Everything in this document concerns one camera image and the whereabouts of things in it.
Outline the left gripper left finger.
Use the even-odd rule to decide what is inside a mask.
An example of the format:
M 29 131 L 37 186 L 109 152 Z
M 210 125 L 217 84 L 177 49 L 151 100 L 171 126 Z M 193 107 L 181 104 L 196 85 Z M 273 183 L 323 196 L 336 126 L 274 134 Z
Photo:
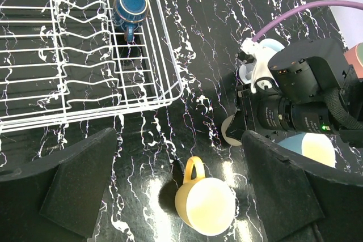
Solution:
M 117 146 L 106 128 L 61 151 L 1 171 L 1 241 L 87 241 Z

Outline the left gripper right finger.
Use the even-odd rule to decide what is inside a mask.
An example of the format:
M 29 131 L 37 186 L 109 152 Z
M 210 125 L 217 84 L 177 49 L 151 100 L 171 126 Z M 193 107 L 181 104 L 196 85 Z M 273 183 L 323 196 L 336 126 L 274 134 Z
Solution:
M 362 176 L 254 131 L 245 131 L 242 143 L 268 241 L 362 241 Z

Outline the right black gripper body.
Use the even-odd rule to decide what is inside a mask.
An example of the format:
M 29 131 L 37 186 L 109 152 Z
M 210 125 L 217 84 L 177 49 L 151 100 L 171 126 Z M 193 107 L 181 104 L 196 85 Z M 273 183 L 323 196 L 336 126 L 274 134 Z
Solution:
M 297 104 L 276 90 L 253 94 L 249 85 L 236 88 L 236 108 L 230 136 L 241 140 L 246 130 L 270 138 L 279 132 L 338 134 L 339 124 L 325 103 Z

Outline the beige small mug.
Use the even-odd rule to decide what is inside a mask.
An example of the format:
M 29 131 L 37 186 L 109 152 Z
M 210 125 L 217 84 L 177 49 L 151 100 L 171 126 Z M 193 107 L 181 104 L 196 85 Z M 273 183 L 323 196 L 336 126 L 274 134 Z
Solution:
M 230 146 L 241 146 L 242 142 L 241 140 L 235 139 L 233 137 L 230 136 L 230 131 L 229 131 L 229 127 L 233 121 L 234 115 L 231 115 L 229 117 L 227 117 L 226 119 L 224 119 L 224 121 L 222 122 L 221 125 L 221 133 L 222 133 L 222 137 L 225 140 L 225 142 L 227 144 L 229 144 Z

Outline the light blue cup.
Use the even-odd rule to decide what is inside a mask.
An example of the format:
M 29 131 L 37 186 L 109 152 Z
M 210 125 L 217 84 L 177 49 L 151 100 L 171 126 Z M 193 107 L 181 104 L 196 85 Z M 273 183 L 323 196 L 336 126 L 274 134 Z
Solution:
M 278 144 L 297 154 L 335 168 L 335 149 L 330 139 L 324 134 L 301 133 L 285 138 Z

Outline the yellow cup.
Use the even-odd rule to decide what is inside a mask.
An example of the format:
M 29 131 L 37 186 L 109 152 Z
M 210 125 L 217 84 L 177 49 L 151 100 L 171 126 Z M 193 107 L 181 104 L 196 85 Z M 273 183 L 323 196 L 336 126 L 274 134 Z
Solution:
M 175 208 L 182 220 L 198 233 L 217 236 L 232 224 L 235 196 L 224 181 L 205 176 L 198 156 L 188 159 L 183 184 L 175 196 Z

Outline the pink plastic cup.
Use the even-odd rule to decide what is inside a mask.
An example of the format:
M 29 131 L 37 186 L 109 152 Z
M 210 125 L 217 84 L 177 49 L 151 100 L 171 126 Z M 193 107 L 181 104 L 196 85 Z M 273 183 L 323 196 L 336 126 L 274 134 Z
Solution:
M 348 51 L 344 53 L 345 59 L 347 62 L 352 65 L 355 69 L 358 79 L 362 79 L 363 77 L 363 66 L 362 66 L 362 50 L 363 43 L 358 43 Z

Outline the dark blue mug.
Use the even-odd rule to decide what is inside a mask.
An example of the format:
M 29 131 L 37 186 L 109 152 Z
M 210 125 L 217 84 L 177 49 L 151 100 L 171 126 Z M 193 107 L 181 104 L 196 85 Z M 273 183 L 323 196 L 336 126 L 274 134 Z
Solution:
M 112 23 L 116 29 L 124 32 L 124 40 L 131 43 L 148 12 L 148 0 L 114 0 Z

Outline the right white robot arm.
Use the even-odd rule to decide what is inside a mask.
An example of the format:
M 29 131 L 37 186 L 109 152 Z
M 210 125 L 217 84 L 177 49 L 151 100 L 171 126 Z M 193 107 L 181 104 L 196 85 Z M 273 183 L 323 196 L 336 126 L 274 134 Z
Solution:
M 334 39 L 299 41 L 281 50 L 245 41 L 237 111 L 221 127 L 239 146 L 245 131 L 338 135 L 362 147 L 362 79 Z

